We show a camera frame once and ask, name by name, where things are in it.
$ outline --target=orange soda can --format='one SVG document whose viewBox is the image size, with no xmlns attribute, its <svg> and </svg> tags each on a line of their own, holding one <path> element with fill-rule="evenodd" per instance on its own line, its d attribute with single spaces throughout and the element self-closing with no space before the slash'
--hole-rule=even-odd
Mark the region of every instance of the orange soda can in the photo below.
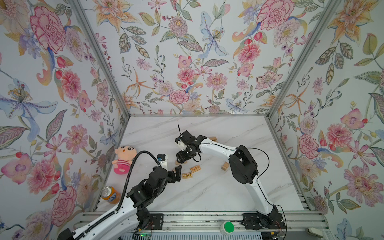
<svg viewBox="0 0 384 240">
<path fill-rule="evenodd" d="M 111 186 L 105 186 L 101 190 L 101 198 L 107 200 L 110 204 L 116 204 L 120 201 L 121 194 Z"/>
</svg>

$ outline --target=aluminum corner post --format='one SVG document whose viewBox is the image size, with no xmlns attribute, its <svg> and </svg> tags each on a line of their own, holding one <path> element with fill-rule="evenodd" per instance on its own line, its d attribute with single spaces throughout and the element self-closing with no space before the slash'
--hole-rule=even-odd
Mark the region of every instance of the aluminum corner post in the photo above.
<svg viewBox="0 0 384 240">
<path fill-rule="evenodd" d="M 297 58 L 297 62 L 293 66 L 291 73 L 288 75 L 288 78 L 285 81 L 283 87 L 281 88 L 280 93 L 277 95 L 276 100 L 272 104 L 272 107 L 267 112 L 267 116 L 269 120 L 272 118 L 272 116 L 276 113 L 277 109 L 280 107 L 290 86 L 298 77 L 298 74 L 300 73 L 302 66 L 310 56 L 312 50 L 314 49 L 315 45 L 319 41 L 321 34 L 325 30 L 328 22 L 333 17 L 333 13 L 335 12 L 336 8 L 339 6 L 341 2 L 342 1 L 340 0 L 329 0 L 327 6 L 324 8 L 323 13 L 321 14 L 315 28 L 312 31 L 312 36 L 310 37 L 307 44 L 304 46 L 303 50 L 301 51 L 299 57 Z"/>
<path fill-rule="evenodd" d="M 88 21 L 88 18 L 85 14 L 84 8 L 80 3 L 80 0 L 68 0 L 69 4 L 72 6 L 72 11 L 75 13 L 76 18 L 79 22 L 80 27 L 84 31 L 84 35 L 86 36 L 87 40 L 89 41 L 89 44 L 92 48 L 92 50 L 95 53 L 95 58 L 97 59 L 101 70 L 106 76 L 106 80 L 110 85 L 110 88 L 112 90 L 112 93 L 115 95 L 115 98 L 117 100 L 117 103 L 126 117 L 127 121 L 129 120 L 130 114 L 128 111 L 128 108 L 126 107 L 124 100 L 121 96 L 121 93 L 119 91 L 119 88 L 117 87 L 116 81 L 114 80 L 113 74 L 111 69 L 108 67 L 107 61 L 104 58 L 103 52 L 101 51 L 101 48 L 99 46 L 99 42 L 96 39 L 96 36 L 92 30 L 92 27 Z"/>
</svg>

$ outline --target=black mounting plate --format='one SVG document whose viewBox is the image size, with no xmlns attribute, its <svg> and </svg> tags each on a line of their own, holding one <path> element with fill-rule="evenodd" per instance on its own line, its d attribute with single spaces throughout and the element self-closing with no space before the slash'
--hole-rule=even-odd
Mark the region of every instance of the black mounting plate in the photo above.
<svg viewBox="0 0 384 240">
<path fill-rule="evenodd" d="M 245 226 L 245 229 L 259 230 L 262 228 L 262 226 L 259 223 L 260 221 L 263 221 L 263 219 L 260 218 L 260 215 L 261 214 L 258 214 L 256 212 L 251 214 L 242 214 L 243 222 L 241 222 L 241 224 Z M 277 214 L 275 219 L 273 219 L 273 223 L 269 225 L 267 229 L 280 229 L 280 228 L 285 229 L 286 225 L 285 225 L 283 216 L 281 214 Z"/>
<path fill-rule="evenodd" d="M 152 222 L 153 230 L 162 230 L 163 229 L 163 219 L 164 214 L 151 214 L 149 222 Z"/>
</svg>

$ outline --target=white marble tabletop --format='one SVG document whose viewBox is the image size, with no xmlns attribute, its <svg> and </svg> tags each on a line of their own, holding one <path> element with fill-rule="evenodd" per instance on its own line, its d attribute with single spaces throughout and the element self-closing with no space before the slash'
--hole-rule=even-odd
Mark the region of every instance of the white marble tabletop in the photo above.
<svg viewBox="0 0 384 240">
<path fill-rule="evenodd" d="M 175 167 L 176 153 L 180 149 L 175 144 L 181 132 L 188 130 L 197 137 L 217 137 L 219 143 L 228 146 L 257 147 L 264 150 L 270 158 L 268 170 L 260 177 L 269 199 L 281 205 L 284 211 L 304 210 L 296 190 L 288 175 L 283 160 L 263 117 L 256 116 L 156 116 L 131 117 L 121 145 L 130 145 L 137 151 L 147 150 L 168 155 L 168 170 Z M 249 152 L 258 164 L 261 173 L 268 165 L 268 159 L 262 152 L 250 149 Z M 164 192 L 147 208 L 149 211 L 251 211 L 256 210 L 246 188 L 237 182 L 230 168 L 225 172 L 221 165 L 225 160 L 209 155 L 202 155 L 201 162 L 189 160 L 182 165 L 182 173 L 200 165 L 201 170 L 191 179 L 182 179 L 174 184 L 167 184 Z M 146 179 L 155 166 L 153 159 L 142 154 L 135 163 L 129 191 L 141 180 Z M 126 175 L 109 174 L 106 185 L 122 191 Z M 97 211 L 106 211 L 112 207 L 100 199 Z"/>
</svg>

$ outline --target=green button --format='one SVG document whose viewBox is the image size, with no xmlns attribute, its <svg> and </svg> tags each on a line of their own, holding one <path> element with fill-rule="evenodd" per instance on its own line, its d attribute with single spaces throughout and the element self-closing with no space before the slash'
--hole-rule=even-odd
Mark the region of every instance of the green button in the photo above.
<svg viewBox="0 0 384 240">
<path fill-rule="evenodd" d="M 227 222 L 227 223 L 224 224 L 224 229 L 225 229 L 226 232 L 233 232 L 235 227 L 233 226 L 233 223 Z"/>
</svg>

